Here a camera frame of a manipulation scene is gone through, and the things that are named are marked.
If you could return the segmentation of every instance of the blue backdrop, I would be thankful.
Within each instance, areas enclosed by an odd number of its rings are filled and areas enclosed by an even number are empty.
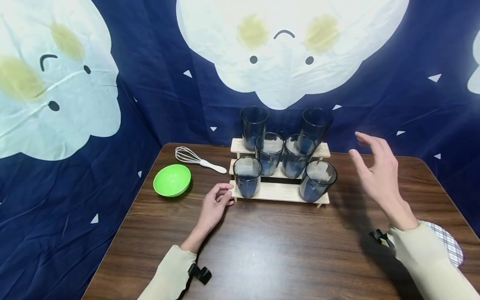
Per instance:
[[[190,50],[175,0],[93,2],[119,69],[121,126],[62,161],[0,159],[0,299],[79,299],[160,145],[229,145],[240,136],[240,109],[264,105],[255,92],[227,87]],[[334,109],[331,151],[364,152],[353,135],[362,131],[385,138],[396,155],[421,158],[478,234],[480,95],[467,82],[479,30],[476,0],[411,1],[392,37],[345,84],[271,110],[267,129],[286,137],[303,109]]]
[[[263,104],[256,93],[226,87],[215,66],[189,49],[175,1],[119,1],[115,9],[94,2],[120,74],[162,144],[229,145],[240,136],[240,109]],[[480,95],[467,82],[479,65],[472,50],[479,30],[478,1],[411,1],[393,36],[350,80],[271,110],[267,129],[285,137],[299,130],[304,108],[341,106],[326,137],[331,151],[357,147],[353,133],[362,131],[385,138],[396,155],[424,160],[478,234]],[[438,74],[437,82],[428,78]]]

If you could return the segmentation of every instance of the wooden tiered stand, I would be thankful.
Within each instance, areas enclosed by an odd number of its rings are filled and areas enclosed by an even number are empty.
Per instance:
[[[232,146],[230,151],[237,154],[237,158],[241,156],[255,156],[255,153],[248,151],[243,145],[243,139],[232,139]],[[321,143],[315,152],[312,155],[312,159],[324,159],[330,157],[330,150],[328,149],[327,143]],[[233,175],[233,164],[235,159],[232,159],[230,162],[230,175]],[[307,203],[305,202],[299,194],[299,184],[295,183],[298,180],[287,179],[282,171],[282,163],[278,165],[275,172],[270,178],[282,178],[282,181],[291,181],[292,183],[281,183],[281,182],[261,182],[260,188],[258,189],[255,196],[252,199],[259,200],[271,200],[271,201],[288,201],[288,202],[298,202],[298,203]],[[230,180],[230,184],[234,186],[232,190],[232,196],[235,202],[238,198],[242,198],[239,189],[235,184],[235,180]],[[330,200],[328,199],[328,193],[325,193],[320,199],[318,199],[314,204],[317,205],[317,208],[323,204],[329,204]]]

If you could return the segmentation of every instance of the cup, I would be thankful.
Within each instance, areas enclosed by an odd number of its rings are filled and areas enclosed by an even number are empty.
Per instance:
[[[262,164],[251,156],[244,156],[233,164],[235,183],[243,198],[252,198],[260,187]]]
[[[255,140],[265,132],[268,110],[259,106],[248,106],[240,112],[242,137],[245,148],[255,151]]]
[[[283,139],[276,133],[265,132],[255,141],[255,157],[262,164],[262,176],[272,176],[283,152]]]
[[[304,134],[293,134],[285,140],[282,166],[287,178],[295,179],[303,172],[315,151],[315,143]]]
[[[335,183],[335,168],[323,160],[308,163],[300,184],[300,197],[305,202],[314,203]]]
[[[301,134],[305,134],[315,142],[315,147],[323,142],[328,129],[333,123],[333,114],[321,108],[307,108],[302,113]]]

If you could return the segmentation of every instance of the white whisk handle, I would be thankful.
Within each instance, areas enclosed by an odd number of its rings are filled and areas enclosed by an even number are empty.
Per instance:
[[[211,164],[211,163],[209,163],[208,161],[206,161],[206,160],[204,160],[204,159],[202,159],[202,160],[200,161],[200,166],[204,166],[204,167],[208,167],[208,168],[214,169],[215,171],[217,171],[218,173],[221,173],[221,174],[226,174],[226,173],[227,173],[227,169],[225,169],[224,167]]]

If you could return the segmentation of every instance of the whisk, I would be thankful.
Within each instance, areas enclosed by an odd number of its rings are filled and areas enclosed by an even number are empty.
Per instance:
[[[218,173],[225,174],[227,172],[227,169],[225,169],[224,167],[211,164],[208,161],[199,158],[194,151],[190,150],[187,147],[182,146],[175,148],[175,157],[181,162],[200,164],[200,166],[209,167],[211,169],[214,169]]]

